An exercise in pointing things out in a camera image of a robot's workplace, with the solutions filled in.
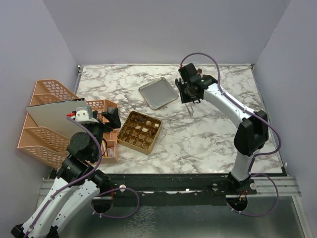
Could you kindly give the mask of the black metal tongs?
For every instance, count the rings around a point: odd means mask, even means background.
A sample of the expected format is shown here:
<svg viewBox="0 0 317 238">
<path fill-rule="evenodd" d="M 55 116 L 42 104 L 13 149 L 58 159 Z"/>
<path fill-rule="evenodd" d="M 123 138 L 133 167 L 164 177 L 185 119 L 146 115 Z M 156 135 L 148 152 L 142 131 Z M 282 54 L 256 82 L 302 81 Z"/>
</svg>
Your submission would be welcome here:
<svg viewBox="0 0 317 238">
<path fill-rule="evenodd" d="M 193 109 L 192 103 L 186 103 L 185 106 L 186 106 L 186 109 L 187 109 L 189 115 L 192 116 L 194 114 L 194 109 Z"/>
</svg>

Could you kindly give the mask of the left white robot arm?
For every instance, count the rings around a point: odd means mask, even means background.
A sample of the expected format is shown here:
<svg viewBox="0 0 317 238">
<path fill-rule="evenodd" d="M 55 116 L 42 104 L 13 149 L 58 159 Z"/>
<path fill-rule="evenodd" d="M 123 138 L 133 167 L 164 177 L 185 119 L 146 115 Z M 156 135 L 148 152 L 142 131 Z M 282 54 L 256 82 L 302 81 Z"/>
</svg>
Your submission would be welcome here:
<svg viewBox="0 0 317 238">
<path fill-rule="evenodd" d="M 48 194 L 34 214 L 16 225 L 11 234 L 16 238 L 57 238 L 68 222 L 95 195 L 108 193 L 110 178 L 98 169 L 103 157 L 104 133 L 121 127 L 118 108 L 109 108 L 97 119 L 91 106 L 78 107 L 66 118 L 82 128 L 67 146 L 69 155 L 62 162 Z"/>
</svg>

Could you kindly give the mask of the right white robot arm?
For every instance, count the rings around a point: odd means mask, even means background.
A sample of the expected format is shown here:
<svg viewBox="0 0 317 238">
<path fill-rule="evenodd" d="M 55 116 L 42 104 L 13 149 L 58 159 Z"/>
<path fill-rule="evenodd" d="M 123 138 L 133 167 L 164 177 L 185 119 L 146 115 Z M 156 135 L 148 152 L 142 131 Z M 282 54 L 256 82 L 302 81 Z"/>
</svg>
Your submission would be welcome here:
<svg viewBox="0 0 317 238">
<path fill-rule="evenodd" d="M 220 86 L 210 75 L 195 74 L 175 80 L 183 104 L 200 103 L 205 100 L 224 113 L 236 126 L 233 140 L 237 155 L 229 173 L 228 190 L 238 194 L 245 189 L 255 156 L 268 141 L 267 114 L 260 110 L 253 112 Z"/>
</svg>

